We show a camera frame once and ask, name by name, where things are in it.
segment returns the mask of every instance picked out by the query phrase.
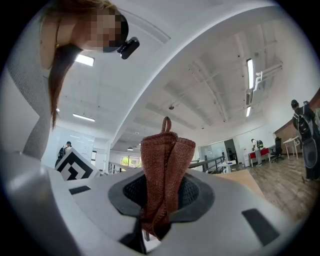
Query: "black railing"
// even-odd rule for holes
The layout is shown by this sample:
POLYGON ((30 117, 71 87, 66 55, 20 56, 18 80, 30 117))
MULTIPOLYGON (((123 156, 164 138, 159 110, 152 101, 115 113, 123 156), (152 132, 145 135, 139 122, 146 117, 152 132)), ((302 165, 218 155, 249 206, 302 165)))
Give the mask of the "black railing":
POLYGON ((204 161, 202 162, 197 162, 197 163, 192 163, 189 166, 189 169, 192 168, 196 168, 199 166, 202 166, 202 171, 205 173, 206 171, 208 171, 209 174, 220 174, 223 172, 223 168, 222 167, 218 167, 218 164, 222 163, 225 161, 225 157, 224 156, 219 156, 217 158, 212 158, 212 159, 208 159, 207 156, 204 156, 204 161))

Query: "black and white marker board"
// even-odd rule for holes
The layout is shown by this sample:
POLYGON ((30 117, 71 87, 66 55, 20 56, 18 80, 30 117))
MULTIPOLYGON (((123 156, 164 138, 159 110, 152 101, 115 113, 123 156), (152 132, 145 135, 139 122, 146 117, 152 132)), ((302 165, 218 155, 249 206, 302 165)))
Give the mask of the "black and white marker board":
POLYGON ((82 157, 74 148, 61 159, 55 169, 65 181, 87 179, 99 176, 99 170, 82 157))

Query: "white table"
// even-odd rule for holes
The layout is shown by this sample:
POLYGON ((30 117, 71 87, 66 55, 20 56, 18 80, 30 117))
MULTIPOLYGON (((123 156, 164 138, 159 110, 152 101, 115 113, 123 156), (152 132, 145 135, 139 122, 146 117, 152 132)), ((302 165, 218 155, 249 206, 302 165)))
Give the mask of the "white table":
POLYGON ((235 165, 237 162, 236 160, 233 161, 226 161, 226 162, 221 162, 217 165, 217 167, 226 167, 226 172, 224 173, 230 173, 230 166, 235 165))
POLYGON ((288 159, 289 158, 289 152, 288 152, 288 147, 292 147, 292 153, 293 156, 295 156, 296 154, 296 159, 298 159, 298 151, 297 151, 297 146, 300 145, 300 141, 298 140, 299 136, 294 137, 294 138, 290 138, 288 140, 286 140, 283 144, 285 145, 285 149, 286 149, 286 153, 288 155, 288 159))

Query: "brown cloth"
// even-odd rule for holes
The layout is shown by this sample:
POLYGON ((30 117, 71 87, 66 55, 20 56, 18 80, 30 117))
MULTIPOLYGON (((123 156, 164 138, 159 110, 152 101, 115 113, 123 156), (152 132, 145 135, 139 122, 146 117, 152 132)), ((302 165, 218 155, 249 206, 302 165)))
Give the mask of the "brown cloth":
POLYGON ((165 117, 159 134, 141 142, 147 203, 141 211, 142 228, 162 239, 170 228, 169 215, 178 210, 178 191, 195 153, 196 144, 178 138, 165 117))

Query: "brown knitted fabric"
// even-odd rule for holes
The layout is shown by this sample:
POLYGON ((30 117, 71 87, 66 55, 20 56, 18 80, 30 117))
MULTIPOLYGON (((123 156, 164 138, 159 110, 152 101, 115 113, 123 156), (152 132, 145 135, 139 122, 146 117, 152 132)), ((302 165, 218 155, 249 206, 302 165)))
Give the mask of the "brown knitted fabric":
POLYGON ((142 228, 160 239, 169 230, 169 215, 178 210, 178 190, 196 146, 191 140, 178 138, 170 128, 171 120, 165 117, 161 133, 141 142, 147 187, 142 228))

